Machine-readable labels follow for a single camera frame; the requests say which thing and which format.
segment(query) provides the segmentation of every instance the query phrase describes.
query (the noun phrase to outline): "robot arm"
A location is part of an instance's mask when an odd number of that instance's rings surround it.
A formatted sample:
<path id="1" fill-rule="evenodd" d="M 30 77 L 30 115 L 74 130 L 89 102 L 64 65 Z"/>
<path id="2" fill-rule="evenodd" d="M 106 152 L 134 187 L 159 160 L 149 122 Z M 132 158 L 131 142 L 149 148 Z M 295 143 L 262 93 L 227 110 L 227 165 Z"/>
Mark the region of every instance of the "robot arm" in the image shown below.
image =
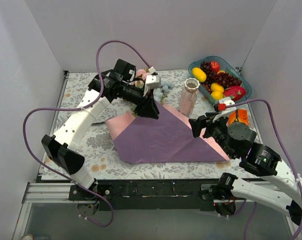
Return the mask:
<path id="1" fill-rule="evenodd" d="M 45 135 L 42 145 L 48 157 L 59 167 L 66 170 L 70 177 L 85 188 L 92 188 L 95 179 L 84 166 L 84 156 L 76 152 L 82 137 L 97 116 L 116 98 L 136 104 L 135 114 L 141 117 L 158 119 L 159 111 L 153 98 L 153 89 L 160 83 L 160 77 L 148 75 L 144 89 L 130 85 L 134 79 L 135 66 L 119 59 L 113 70 L 103 72 L 103 95 L 94 105 L 73 113 L 53 136 Z M 88 85 L 85 95 L 78 105 L 82 108 L 94 101 L 100 92 L 98 75 Z"/>
<path id="2" fill-rule="evenodd" d="M 193 136 L 198 137 L 201 129 L 206 128 L 204 138 L 213 137 L 229 158 L 241 159 L 240 167 L 272 183 L 280 191 L 257 186 L 224 173 L 218 184 L 212 185 L 203 194 L 208 198 L 222 200 L 230 197 L 250 199 L 290 216 L 299 225 L 302 215 L 301 194 L 291 169 L 270 147 L 254 142 L 256 132 L 244 123 L 226 125 L 227 117 L 236 110 L 236 107 L 226 108 L 226 105 L 233 104 L 235 103 L 229 97 L 224 98 L 215 105 L 217 112 L 189 119 Z"/>

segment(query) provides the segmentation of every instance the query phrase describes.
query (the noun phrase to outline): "table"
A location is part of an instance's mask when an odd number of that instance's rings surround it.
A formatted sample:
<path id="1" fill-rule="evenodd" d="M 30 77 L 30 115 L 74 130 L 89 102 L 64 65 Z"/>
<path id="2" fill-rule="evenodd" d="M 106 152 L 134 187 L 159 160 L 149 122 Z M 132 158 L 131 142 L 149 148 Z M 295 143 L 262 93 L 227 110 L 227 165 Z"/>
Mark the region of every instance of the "table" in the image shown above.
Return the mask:
<path id="1" fill-rule="evenodd" d="M 70 73 L 62 93 L 62 108 L 77 106 L 91 82 L 95 72 Z M 172 81 L 175 86 L 164 98 L 164 102 L 178 109 L 178 101 L 184 81 L 190 77 L 186 69 L 160 70 L 161 79 Z M 249 106 L 243 105 L 242 109 L 248 111 L 250 128 L 258 132 L 255 125 L 254 115 Z M 134 105 L 122 99 L 116 99 L 98 117 L 98 122 L 132 112 Z M 212 105 L 199 93 L 191 118 L 197 118 L 206 112 L 213 112 Z M 59 112 L 54 123 L 54 131 L 57 130 L 70 116 L 70 112 Z M 79 154 L 85 157 L 85 167 L 92 176 L 98 180 L 137 180 L 137 179 L 218 179 L 222 173 L 230 172 L 239 178 L 256 178 L 239 167 L 239 159 L 226 162 L 194 162 L 194 163 L 146 163 L 129 164 L 120 160 L 113 141 L 109 135 L 106 124 L 92 125 L 84 135 L 79 148 Z M 51 168 L 66 174 L 55 163 L 44 157 L 46 164 Z M 43 169 L 42 180 L 62 180 L 63 177 Z"/>

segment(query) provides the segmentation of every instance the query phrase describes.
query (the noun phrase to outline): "pink cloth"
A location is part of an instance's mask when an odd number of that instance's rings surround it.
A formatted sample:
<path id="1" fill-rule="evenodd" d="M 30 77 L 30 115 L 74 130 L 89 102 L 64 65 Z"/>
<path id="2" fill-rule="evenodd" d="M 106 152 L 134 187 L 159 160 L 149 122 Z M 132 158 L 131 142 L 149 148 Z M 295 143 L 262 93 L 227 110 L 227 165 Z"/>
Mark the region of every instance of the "pink cloth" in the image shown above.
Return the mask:
<path id="1" fill-rule="evenodd" d="M 166 108 L 171 114 L 176 116 L 179 120 L 181 120 L 185 125 L 187 125 L 189 128 L 191 128 L 191 125 L 189 124 L 188 118 L 186 116 L 184 116 L 179 111 L 177 111 L 174 107 L 172 107 L 166 103 L 163 104 L 163 107 Z M 109 129 L 112 140 L 115 140 L 134 120 L 135 120 L 135 116 L 133 116 L 133 114 L 131 114 L 129 112 L 107 120 L 106 125 L 107 125 L 107 128 Z M 228 161 L 229 157 L 226 155 L 226 153 L 224 153 L 224 151 L 221 149 L 221 147 L 215 142 L 215 140 L 212 137 L 210 137 L 210 138 L 202 137 L 204 132 L 205 132 L 205 130 L 203 129 L 201 131 L 200 138 L 202 138 L 218 154 L 220 154 L 226 161 Z"/>

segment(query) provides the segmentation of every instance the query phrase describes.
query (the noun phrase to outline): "pink vase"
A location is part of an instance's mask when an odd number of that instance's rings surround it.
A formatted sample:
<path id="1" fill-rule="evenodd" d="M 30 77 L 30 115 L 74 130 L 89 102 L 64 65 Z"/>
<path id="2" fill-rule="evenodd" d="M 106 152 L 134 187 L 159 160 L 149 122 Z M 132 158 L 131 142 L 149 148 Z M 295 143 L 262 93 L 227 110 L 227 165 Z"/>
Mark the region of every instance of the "pink vase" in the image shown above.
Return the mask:
<path id="1" fill-rule="evenodd" d="M 184 82 L 181 92 L 179 111 L 187 117 L 189 117 L 193 112 L 193 108 L 197 100 L 199 86 L 200 82 L 195 78 L 188 78 Z"/>

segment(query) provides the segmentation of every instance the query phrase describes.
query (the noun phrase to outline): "orange object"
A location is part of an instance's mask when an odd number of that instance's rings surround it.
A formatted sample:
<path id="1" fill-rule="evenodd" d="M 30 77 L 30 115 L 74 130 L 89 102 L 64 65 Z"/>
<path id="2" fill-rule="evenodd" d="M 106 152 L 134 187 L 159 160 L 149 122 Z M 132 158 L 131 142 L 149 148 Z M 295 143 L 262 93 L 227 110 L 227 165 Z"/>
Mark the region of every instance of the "orange object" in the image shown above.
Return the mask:
<path id="1" fill-rule="evenodd" d="M 237 109 L 234 113 L 229 116 L 229 125 L 234 122 L 244 123 L 247 126 L 249 125 L 249 118 L 247 116 L 247 111 L 244 109 Z"/>

